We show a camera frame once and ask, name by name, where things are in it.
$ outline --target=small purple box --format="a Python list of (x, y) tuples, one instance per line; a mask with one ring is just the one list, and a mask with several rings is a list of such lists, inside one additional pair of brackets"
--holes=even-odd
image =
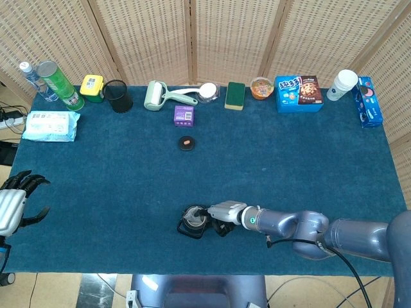
[(174, 108), (175, 126), (193, 127), (194, 125), (194, 107), (176, 106)]

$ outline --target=blue carpet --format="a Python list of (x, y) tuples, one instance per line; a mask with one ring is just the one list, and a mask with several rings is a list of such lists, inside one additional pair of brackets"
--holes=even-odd
[[(236, 228), (196, 241), (176, 231), (183, 209), (238, 200), (294, 212), (389, 222), (405, 202), (382, 127), (360, 126), (351, 94), (326, 100), (316, 114), (278, 114), (273, 97), (246, 89), (242, 112), (218, 101), (195, 107), (194, 128), (176, 128), (175, 103), (143, 108), (146, 87), (131, 87), (134, 107), (116, 114), (86, 103), (75, 142), (22, 140), (12, 174), (25, 169), (51, 185), (32, 194), (26, 216), (47, 218), (20, 229), (7, 271), (167, 274), (350, 275), (336, 257), (308, 261), (284, 243)], [(34, 110), (65, 110), (37, 96)], [(179, 150), (183, 135), (196, 140)], [(390, 264), (350, 257), (361, 275), (392, 275)]]

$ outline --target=white handle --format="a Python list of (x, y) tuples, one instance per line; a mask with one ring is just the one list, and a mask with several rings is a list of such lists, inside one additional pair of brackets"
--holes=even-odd
[(187, 94), (191, 92), (200, 92), (200, 89), (198, 88), (188, 88), (188, 89), (179, 89), (179, 90), (174, 90), (170, 91), (170, 93), (177, 93), (177, 94)]

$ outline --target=black mesh cup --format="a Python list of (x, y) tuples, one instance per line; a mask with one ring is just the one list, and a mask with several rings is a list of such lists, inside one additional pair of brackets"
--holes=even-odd
[(103, 95), (110, 102), (113, 110), (119, 114), (127, 112), (133, 107), (133, 100), (127, 92), (127, 85), (123, 80), (110, 80), (103, 88)]

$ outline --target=stack of white cups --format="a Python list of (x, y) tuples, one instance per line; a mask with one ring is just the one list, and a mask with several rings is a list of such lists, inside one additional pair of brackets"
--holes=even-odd
[(345, 93), (350, 91), (358, 83), (358, 76), (349, 69), (343, 69), (334, 79), (333, 85), (327, 91), (330, 101), (339, 100)]

